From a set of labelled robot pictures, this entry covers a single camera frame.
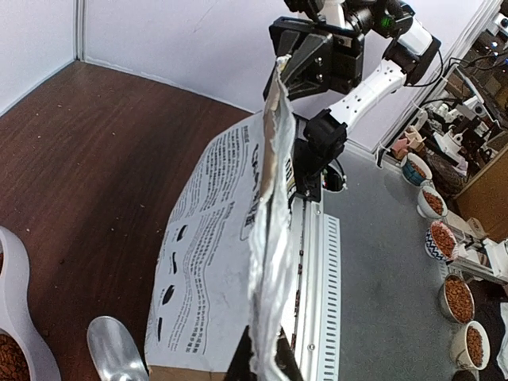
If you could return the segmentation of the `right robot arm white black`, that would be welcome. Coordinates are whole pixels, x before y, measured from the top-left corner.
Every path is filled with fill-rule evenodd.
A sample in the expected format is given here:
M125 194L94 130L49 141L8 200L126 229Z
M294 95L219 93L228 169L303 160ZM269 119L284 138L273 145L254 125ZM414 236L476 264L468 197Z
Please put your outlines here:
M269 33L288 57L281 80L291 100L344 97L310 119L308 149L322 160L341 154L347 134L373 107L403 87L419 87L441 42L404 1L288 1L303 18L279 17Z

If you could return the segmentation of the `silver metal scoop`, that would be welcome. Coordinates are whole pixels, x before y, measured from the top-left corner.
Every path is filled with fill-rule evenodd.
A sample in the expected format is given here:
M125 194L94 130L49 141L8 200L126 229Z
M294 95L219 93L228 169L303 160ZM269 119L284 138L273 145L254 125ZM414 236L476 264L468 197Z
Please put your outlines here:
M87 328L87 345L100 380L149 381L133 337L116 318L94 318Z

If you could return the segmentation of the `brown white pet food bag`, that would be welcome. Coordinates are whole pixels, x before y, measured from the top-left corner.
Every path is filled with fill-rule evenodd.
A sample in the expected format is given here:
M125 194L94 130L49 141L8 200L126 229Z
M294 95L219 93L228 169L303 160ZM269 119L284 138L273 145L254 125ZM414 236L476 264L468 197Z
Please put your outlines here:
M152 380L224 380L247 325L254 379L285 379L275 354L295 277L288 60L275 61L264 109L206 146L171 212L144 343Z

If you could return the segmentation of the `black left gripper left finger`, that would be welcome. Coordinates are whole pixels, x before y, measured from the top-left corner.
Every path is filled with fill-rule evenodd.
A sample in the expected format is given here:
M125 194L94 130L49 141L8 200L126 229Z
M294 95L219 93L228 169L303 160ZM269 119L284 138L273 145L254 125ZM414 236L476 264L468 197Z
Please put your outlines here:
M225 374L224 380L253 381L254 374L250 369L252 354L252 340L249 336L249 326L247 325L229 365L228 371Z

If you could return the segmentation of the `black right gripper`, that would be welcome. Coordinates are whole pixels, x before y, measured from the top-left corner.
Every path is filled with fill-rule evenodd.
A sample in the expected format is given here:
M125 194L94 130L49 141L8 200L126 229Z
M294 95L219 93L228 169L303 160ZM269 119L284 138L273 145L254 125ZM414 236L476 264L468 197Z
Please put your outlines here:
M283 70L291 101L329 90L348 94L362 80L364 34L324 22L279 17L269 27L275 55L290 57Z

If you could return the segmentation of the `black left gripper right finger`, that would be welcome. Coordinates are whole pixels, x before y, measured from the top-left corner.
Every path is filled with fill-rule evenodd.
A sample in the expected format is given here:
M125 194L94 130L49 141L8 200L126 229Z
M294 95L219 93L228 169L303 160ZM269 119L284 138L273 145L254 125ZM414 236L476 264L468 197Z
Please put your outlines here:
M303 381L302 374L294 358L287 335L281 329L276 342L275 363L290 381Z

